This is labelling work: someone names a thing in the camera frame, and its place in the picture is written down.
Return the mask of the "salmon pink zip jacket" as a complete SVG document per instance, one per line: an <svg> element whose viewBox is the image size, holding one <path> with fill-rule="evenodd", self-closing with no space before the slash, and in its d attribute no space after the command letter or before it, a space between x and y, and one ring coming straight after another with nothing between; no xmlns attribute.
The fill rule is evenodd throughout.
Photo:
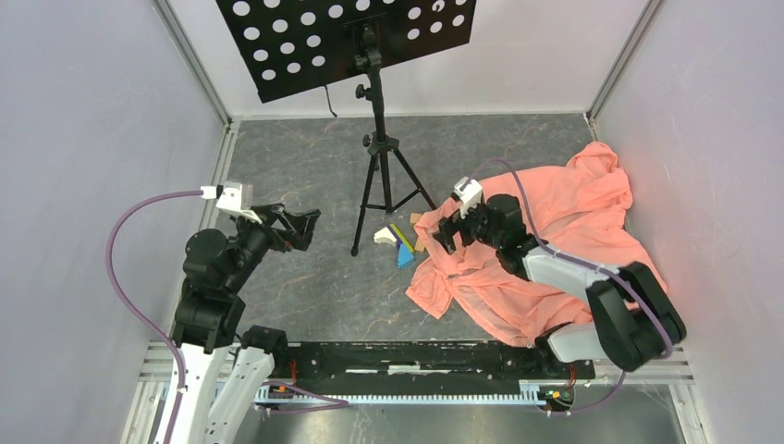
<svg viewBox="0 0 784 444"><path fill-rule="evenodd" d="M624 230L633 198L619 158L602 142L590 142L565 166L539 166L511 174L496 166L480 177L485 196L525 195L540 236L565 253L626 265L653 268L645 248ZM492 338L525 347L545 330L566 322L584 324L592 316L587 304L553 287L526 282L504 271L493 249L475 242L447 253L434 240L437 224L459 205L452 199L422 215L414 229L429 256L415 270L407 296L426 313L441 318L457 302Z"/></svg>

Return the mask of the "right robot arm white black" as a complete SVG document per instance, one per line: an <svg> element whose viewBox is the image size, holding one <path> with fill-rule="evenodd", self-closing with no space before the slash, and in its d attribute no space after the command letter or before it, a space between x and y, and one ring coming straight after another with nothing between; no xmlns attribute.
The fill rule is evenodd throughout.
<svg viewBox="0 0 784 444"><path fill-rule="evenodd" d="M533 362L543 376L557 377L572 362L595 359L634 372L668 357L687 337L684 321L648 265L602 265L563 253L525 225L522 205L512 195L461 205L439 220L434 238L449 254L481 243L494 250L507 274L587 304L591 322L561 323L537 338Z"/></svg>

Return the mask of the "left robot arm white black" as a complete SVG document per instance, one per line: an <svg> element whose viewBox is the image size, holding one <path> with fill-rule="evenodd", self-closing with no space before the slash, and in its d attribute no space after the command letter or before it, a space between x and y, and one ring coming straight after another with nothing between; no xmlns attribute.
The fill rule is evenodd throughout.
<svg viewBox="0 0 784 444"><path fill-rule="evenodd" d="M230 216L234 235L208 228L188 240L172 335L181 361L172 369L164 408L164 418L175 423L160 425L156 442L233 442L263 381L288 370L285 333L251 327L239 338L227 382L216 387L246 307L242 287L267 253L306 251L320 214L254 205Z"/></svg>

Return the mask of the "yellow green toy stick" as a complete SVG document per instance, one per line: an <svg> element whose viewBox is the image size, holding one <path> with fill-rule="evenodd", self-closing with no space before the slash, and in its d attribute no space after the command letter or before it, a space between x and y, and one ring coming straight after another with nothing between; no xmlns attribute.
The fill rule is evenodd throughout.
<svg viewBox="0 0 784 444"><path fill-rule="evenodd" d="M408 239L403 235L402 231L394 223L390 223L388 227L393 232L396 240L400 245L406 247L408 251L411 253L415 252L414 247L411 245Z"/></svg>

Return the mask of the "blue toy block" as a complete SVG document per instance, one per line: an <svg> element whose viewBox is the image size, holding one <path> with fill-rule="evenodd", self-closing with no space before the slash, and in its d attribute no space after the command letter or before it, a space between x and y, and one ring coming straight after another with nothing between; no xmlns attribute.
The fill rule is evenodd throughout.
<svg viewBox="0 0 784 444"><path fill-rule="evenodd" d="M401 244L398 246L397 267L398 269L406 269L413 265L415 262L415 255L412 250Z"/></svg>

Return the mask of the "black tripod stand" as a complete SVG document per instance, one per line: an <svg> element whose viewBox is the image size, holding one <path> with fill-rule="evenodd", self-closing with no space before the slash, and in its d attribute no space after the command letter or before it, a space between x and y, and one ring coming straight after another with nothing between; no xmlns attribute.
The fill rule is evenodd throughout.
<svg viewBox="0 0 784 444"><path fill-rule="evenodd" d="M362 146L367 149L369 165L363 186L353 243L349 251L350 255L355 257L359 254L363 225L369 210L379 210L390 215L416 195L421 195L429 205L429 208L434 210L435 201L400 151L399 140L389 136L386 130L385 98L381 78L383 57L380 49L380 18L358 20L351 25L351 31L356 45L354 67L359 73L365 75L369 81L368 85L362 83L357 85L355 97L371 103L374 118L374 131L364 135L361 141ZM389 156L391 154L397 158L414 185L414 190L397 203L393 201L391 191L389 170ZM381 174L382 184L383 202L380 204L369 202L374 176L377 172Z"/></svg>

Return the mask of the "white arch toy block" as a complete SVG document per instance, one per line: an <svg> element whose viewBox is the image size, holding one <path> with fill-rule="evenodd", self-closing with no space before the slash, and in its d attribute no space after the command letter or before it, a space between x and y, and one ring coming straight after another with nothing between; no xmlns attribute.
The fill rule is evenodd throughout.
<svg viewBox="0 0 784 444"><path fill-rule="evenodd" d="M388 244L394 247L400 245L397 233L390 227L384 227L374 233L374 242L376 244Z"/></svg>

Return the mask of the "black perforated board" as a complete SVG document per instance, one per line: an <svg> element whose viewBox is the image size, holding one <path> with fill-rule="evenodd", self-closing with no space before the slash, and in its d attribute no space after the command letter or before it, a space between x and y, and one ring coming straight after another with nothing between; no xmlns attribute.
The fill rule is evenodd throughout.
<svg viewBox="0 0 784 444"><path fill-rule="evenodd" d="M269 103L468 43L474 1L220 1L217 4Z"/></svg>

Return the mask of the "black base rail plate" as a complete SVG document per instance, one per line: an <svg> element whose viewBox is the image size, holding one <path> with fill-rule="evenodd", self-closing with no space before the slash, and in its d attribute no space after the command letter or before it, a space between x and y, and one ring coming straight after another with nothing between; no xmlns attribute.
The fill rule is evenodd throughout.
<svg viewBox="0 0 784 444"><path fill-rule="evenodd" d="M587 380L589 361L563 364L536 348L476 341L303 341L274 355L274 381L338 395L511 395L521 381Z"/></svg>

